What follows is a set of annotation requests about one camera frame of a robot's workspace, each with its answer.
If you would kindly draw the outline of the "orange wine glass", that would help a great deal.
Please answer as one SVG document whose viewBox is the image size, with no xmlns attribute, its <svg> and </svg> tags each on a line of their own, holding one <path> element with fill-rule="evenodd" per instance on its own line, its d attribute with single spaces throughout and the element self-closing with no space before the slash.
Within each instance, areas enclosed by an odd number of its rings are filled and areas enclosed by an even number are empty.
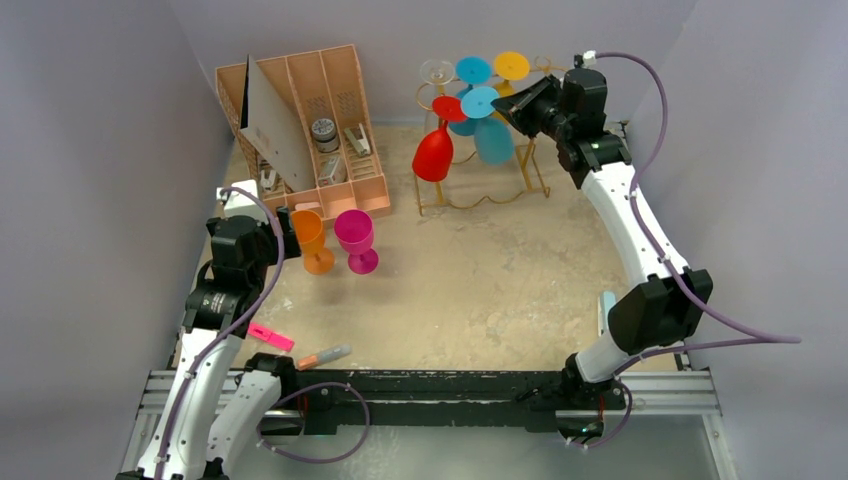
<svg viewBox="0 0 848 480">
<path fill-rule="evenodd" d="M 326 247 L 321 217 L 311 210 L 295 211 L 291 221 L 301 249 L 304 268 L 313 275 L 328 273 L 335 264 L 333 252 Z"/>
</svg>

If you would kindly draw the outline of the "magenta wine glass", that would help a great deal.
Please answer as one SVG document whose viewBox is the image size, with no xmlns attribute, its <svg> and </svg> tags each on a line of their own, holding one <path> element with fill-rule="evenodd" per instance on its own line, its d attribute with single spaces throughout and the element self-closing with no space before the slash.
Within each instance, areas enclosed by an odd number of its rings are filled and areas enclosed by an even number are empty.
<svg viewBox="0 0 848 480">
<path fill-rule="evenodd" d="M 359 209 L 341 213 L 334 222 L 335 236 L 348 254 L 349 269 L 359 275 L 372 273 L 379 265 L 379 255 L 373 248 L 374 223 L 371 216 Z"/>
</svg>

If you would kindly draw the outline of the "red wine glass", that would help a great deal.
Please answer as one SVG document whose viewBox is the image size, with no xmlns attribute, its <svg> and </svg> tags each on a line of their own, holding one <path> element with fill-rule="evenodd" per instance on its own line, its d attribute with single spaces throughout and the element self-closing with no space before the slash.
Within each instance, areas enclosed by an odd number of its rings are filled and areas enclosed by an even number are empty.
<svg viewBox="0 0 848 480">
<path fill-rule="evenodd" d="M 455 96 L 438 96 L 432 102 L 438 124 L 419 143 L 412 161 L 414 174 L 427 182 L 443 181 L 453 161 L 454 146 L 448 132 L 450 123 L 461 123 L 468 119 L 461 109 L 460 99 Z"/>
</svg>

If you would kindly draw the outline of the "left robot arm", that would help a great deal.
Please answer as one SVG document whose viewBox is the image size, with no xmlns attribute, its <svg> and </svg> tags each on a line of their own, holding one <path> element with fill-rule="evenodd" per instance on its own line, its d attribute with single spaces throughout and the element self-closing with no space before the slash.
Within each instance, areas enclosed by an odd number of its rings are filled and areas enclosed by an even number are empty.
<svg viewBox="0 0 848 480">
<path fill-rule="evenodd" d="M 271 218 L 249 215 L 206 223 L 211 257 L 186 299 L 175 380 L 147 450 L 121 479 L 201 479 L 215 410 L 235 354 L 259 305 L 272 288 L 270 266 L 301 251 L 287 208 Z"/>
</svg>

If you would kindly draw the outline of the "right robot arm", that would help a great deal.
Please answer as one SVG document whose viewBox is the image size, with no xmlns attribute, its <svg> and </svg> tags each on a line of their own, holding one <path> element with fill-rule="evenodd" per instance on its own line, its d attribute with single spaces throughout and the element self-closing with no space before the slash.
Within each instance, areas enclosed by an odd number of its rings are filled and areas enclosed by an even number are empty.
<svg viewBox="0 0 848 480">
<path fill-rule="evenodd" d="M 628 361 L 691 337 L 701 319 L 696 303 L 713 289 L 708 272 L 688 266 L 641 198 L 628 148 L 605 128 L 607 94 L 603 74 L 574 68 L 492 102 L 521 134 L 554 140 L 560 165 L 600 215 L 631 286 L 610 308 L 601 336 L 566 360 L 561 392 L 576 407 L 609 389 Z"/>
</svg>

